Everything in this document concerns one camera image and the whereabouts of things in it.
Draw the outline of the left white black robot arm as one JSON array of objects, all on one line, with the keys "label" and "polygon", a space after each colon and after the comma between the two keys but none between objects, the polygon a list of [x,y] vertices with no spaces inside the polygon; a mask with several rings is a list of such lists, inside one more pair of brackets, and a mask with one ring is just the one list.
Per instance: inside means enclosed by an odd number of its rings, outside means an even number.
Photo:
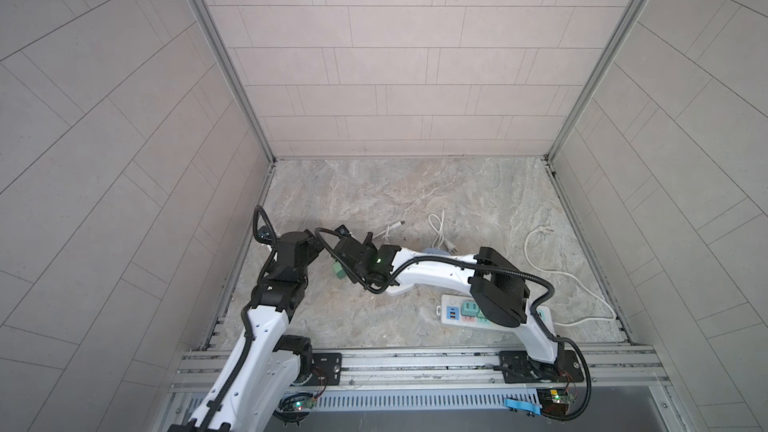
[{"label": "left white black robot arm", "polygon": [[311,340],[286,331],[322,250],[308,230],[272,242],[264,275],[241,310],[243,334],[204,401],[171,431],[262,431],[289,387],[312,375]]}]

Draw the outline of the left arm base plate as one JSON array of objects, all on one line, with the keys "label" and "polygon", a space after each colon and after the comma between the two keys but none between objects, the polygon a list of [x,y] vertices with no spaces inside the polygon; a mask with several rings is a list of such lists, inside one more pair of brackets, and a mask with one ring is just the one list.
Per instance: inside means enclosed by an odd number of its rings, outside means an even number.
[{"label": "left arm base plate", "polygon": [[300,377],[292,387],[328,387],[340,383],[343,355],[338,352],[313,355],[312,365],[306,377]]}]

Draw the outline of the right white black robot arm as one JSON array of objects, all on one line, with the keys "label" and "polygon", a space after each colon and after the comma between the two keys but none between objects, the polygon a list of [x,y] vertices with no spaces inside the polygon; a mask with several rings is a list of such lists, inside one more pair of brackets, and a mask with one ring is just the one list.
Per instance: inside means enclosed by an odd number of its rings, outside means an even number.
[{"label": "right white black robot arm", "polygon": [[538,363],[557,362],[560,344],[538,307],[555,292],[547,280],[522,272],[496,250],[482,247],[475,255],[419,253],[396,245],[362,242],[345,228],[317,228],[315,235],[346,276],[372,294],[401,295],[417,285],[469,295],[486,319],[510,328]]}]

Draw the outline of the white multicolour power strip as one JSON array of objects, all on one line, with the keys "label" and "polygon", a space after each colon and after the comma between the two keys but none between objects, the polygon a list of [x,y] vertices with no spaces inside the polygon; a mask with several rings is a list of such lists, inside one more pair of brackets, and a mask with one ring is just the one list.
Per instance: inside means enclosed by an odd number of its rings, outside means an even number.
[{"label": "white multicolour power strip", "polygon": [[441,296],[440,305],[437,307],[441,323],[457,327],[479,328],[501,332],[510,331],[510,328],[503,327],[487,319],[481,310],[477,317],[463,317],[460,308],[464,301],[475,302],[468,296],[443,294]]}]

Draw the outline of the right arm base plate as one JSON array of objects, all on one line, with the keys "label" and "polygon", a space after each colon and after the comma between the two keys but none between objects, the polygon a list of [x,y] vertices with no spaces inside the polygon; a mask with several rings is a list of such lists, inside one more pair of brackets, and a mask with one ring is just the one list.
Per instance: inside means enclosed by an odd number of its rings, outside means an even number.
[{"label": "right arm base plate", "polygon": [[498,354],[500,371],[506,383],[584,382],[584,368],[573,350],[564,350],[554,364],[531,359],[524,351],[502,351]]}]

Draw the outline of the teal charger plug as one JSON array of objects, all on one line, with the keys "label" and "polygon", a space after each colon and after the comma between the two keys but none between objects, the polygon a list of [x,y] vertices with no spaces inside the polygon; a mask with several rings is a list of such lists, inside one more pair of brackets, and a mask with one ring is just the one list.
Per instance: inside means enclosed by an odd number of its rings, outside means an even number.
[{"label": "teal charger plug", "polygon": [[476,302],[464,301],[461,304],[460,312],[463,317],[477,317],[480,313],[480,308]]}]

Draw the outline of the green charger plug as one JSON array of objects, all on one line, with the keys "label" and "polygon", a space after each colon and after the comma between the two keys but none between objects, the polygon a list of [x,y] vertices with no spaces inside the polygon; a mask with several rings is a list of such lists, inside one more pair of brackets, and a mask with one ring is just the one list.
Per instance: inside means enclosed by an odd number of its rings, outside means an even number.
[{"label": "green charger plug", "polygon": [[344,279],[347,276],[344,267],[339,262],[333,264],[332,270],[338,279]]}]

